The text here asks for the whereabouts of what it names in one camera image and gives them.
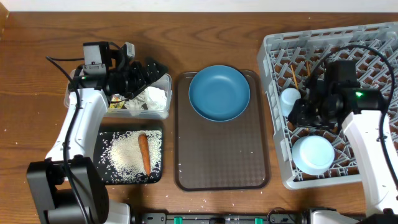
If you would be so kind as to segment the white tissue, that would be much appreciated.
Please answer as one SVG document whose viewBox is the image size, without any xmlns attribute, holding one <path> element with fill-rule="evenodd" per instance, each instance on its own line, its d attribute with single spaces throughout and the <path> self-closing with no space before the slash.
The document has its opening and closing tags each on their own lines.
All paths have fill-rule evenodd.
<svg viewBox="0 0 398 224">
<path fill-rule="evenodd" d="M 164 90 L 156 87 L 147 87 L 143 92 L 138 94 L 132 100 L 126 101 L 124 107 L 128 109 L 132 115 L 141 111 L 160 111 L 166 108 L 167 97 Z"/>
</svg>

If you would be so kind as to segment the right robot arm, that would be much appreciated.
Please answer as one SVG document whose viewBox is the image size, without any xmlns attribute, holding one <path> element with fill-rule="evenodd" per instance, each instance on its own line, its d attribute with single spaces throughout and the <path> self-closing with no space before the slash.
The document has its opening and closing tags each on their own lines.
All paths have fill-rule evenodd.
<svg viewBox="0 0 398 224">
<path fill-rule="evenodd" d="M 377 89 L 360 88 L 359 83 L 330 82 L 318 101 L 299 99 L 289 121 L 311 128 L 305 118 L 320 115 L 327 123 L 338 123 L 354 152 L 366 198 L 366 218 L 358 221 L 335 210 L 313 208 L 302 223 L 397 223 L 397 153 L 389 132 L 387 102 Z M 331 143 L 320 136 L 306 136 L 292 148 L 293 161 L 307 174 L 321 174 L 334 159 Z"/>
</svg>

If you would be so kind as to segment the dark blue plate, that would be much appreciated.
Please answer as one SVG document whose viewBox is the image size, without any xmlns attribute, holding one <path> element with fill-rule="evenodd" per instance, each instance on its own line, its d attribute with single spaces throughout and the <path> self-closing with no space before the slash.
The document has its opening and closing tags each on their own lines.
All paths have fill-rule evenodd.
<svg viewBox="0 0 398 224">
<path fill-rule="evenodd" d="M 239 70 L 226 65 L 212 65 L 193 77 L 188 98 L 200 116 L 210 121 L 225 122 L 245 111 L 251 90 Z"/>
</svg>

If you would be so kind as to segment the wooden chopstick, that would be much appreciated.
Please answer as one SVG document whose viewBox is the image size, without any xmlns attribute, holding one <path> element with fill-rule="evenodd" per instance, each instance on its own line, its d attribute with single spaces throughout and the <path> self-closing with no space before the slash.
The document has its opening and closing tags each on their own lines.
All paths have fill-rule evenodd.
<svg viewBox="0 0 398 224">
<path fill-rule="evenodd" d="M 311 71 L 310 71 L 310 65 L 309 65 L 308 61 L 306 61 L 306 68 L 307 68 L 307 75 L 309 77 L 311 75 Z"/>
<path fill-rule="evenodd" d="M 296 79 L 296 76 L 295 76 L 295 71 L 294 71 L 294 68 L 293 68 L 293 65 L 292 65 L 292 64 L 290 64 L 290 69 L 291 69 L 291 71 L 292 71 L 292 77 L 293 77 L 293 81 L 294 81 L 295 88 L 296 88 L 297 90 L 299 90 L 299 86 L 298 86 L 297 79 Z"/>
</svg>

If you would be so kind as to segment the light blue cup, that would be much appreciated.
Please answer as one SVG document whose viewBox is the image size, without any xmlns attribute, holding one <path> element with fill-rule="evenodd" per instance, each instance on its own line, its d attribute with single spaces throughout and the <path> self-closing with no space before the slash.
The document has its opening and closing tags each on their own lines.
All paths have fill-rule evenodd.
<svg viewBox="0 0 398 224">
<path fill-rule="evenodd" d="M 300 98 L 301 94 L 296 88 L 286 88 L 279 96 L 282 115 L 288 117 L 296 100 Z"/>
</svg>

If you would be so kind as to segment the foil snack wrapper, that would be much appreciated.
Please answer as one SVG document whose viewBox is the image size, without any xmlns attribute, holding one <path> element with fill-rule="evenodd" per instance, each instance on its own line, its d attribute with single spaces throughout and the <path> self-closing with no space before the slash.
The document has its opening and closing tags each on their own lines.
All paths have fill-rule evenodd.
<svg viewBox="0 0 398 224">
<path fill-rule="evenodd" d="M 125 100 L 126 98 L 123 97 L 122 95 L 115 94 L 111 97 L 111 102 L 109 104 L 109 107 L 111 109 L 123 109 Z"/>
</svg>

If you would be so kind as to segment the orange carrot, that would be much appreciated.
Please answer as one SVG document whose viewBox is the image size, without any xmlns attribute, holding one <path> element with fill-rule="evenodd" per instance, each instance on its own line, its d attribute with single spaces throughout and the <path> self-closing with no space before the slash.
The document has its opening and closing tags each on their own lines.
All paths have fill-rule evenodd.
<svg viewBox="0 0 398 224">
<path fill-rule="evenodd" d="M 149 154 L 149 143 L 145 134 L 140 134 L 138 137 L 138 143 L 141 150 L 142 160 L 144 164 L 144 170 L 146 175 L 150 175 L 150 154 Z"/>
</svg>

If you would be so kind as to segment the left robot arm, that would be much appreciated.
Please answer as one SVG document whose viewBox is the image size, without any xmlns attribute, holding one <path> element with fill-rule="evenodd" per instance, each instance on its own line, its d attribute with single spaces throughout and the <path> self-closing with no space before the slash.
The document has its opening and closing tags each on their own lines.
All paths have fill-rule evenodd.
<svg viewBox="0 0 398 224">
<path fill-rule="evenodd" d="M 69 80 L 69 107 L 43 161 L 31 162 L 27 181 L 41 223 L 131 223 L 131 208 L 109 199 L 93 163 L 97 134 L 110 96 L 134 97 L 168 72 L 151 57 L 88 60 Z"/>
</svg>

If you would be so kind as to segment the light blue bowl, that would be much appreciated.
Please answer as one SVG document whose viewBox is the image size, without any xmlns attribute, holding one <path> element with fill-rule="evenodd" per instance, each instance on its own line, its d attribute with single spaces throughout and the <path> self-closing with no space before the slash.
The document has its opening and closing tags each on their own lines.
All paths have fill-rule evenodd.
<svg viewBox="0 0 398 224">
<path fill-rule="evenodd" d="M 331 143 L 321 136 L 305 136 L 292 148 L 295 166 L 308 175 L 321 175 L 332 165 L 335 158 Z"/>
</svg>

